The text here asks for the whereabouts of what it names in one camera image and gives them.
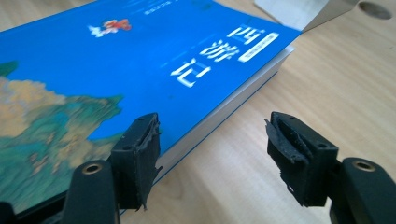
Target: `white object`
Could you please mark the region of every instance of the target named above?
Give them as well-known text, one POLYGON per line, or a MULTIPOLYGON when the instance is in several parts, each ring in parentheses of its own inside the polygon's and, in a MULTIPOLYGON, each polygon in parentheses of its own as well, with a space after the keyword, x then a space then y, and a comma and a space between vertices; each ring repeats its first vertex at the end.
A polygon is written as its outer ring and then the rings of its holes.
POLYGON ((254 0, 275 20, 303 32, 351 10, 359 0, 254 0))

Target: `blue book cover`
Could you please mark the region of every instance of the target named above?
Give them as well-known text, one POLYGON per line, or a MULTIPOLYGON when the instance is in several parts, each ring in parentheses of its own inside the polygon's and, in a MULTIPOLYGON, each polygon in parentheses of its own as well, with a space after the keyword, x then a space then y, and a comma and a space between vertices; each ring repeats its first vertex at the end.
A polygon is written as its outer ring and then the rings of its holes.
POLYGON ((0 33, 0 201, 23 211, 158 112, 162 154, 299 31, 210 0, 96 1, 0 33))

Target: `clamp jaw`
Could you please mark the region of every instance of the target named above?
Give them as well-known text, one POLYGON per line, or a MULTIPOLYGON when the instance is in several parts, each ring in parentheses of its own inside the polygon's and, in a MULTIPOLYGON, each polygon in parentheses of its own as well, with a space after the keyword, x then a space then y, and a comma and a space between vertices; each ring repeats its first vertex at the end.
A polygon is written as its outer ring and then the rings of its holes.
POLYGON ((294 116, 273 112, 266 121, 268 154, 300 205, 332 200, 332 223, 393 223, 396 185, 378 164, 336 159, 338 147, 294 116))

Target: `wood grain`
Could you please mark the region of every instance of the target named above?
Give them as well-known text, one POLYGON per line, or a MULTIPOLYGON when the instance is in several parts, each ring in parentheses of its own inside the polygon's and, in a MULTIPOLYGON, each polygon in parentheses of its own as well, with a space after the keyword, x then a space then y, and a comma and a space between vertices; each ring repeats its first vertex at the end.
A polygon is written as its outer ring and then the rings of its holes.
MULTIPOLYGON (((80 6, 78 0, 2 0, 0 30, 80 6)), ((252 0, 222 4, 263 18, 252 0)), ((391 0, 372 1, 396 14, 391 0)), ((272 111, 306 122, 340 147, 396 179, 396 19, 358 7, 302 34, 278 74, 157 183, 148 211, 122 223, 330 223, 329 204, 301 207, 266 154, 272 111)))

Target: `wooden surface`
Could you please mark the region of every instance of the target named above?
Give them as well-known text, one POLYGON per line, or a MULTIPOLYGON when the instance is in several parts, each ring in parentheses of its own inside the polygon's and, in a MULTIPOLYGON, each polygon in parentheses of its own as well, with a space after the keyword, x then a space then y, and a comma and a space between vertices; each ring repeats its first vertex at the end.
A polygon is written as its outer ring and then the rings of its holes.
MULTIPOLYGON (((1 0, 0 30, 84 4, 1 0)), ((221 3, 268 18, 252 0, 221 3)), ((392 0, 374 0, 396 14, 392 0)), ((301 35, 278 74, 154 186, 148 211, 122 223, 330 223, 329 205, 301 207, 266 153, 264 119, 289 113, 396 179, 396 19, 358 7, 301 35)))

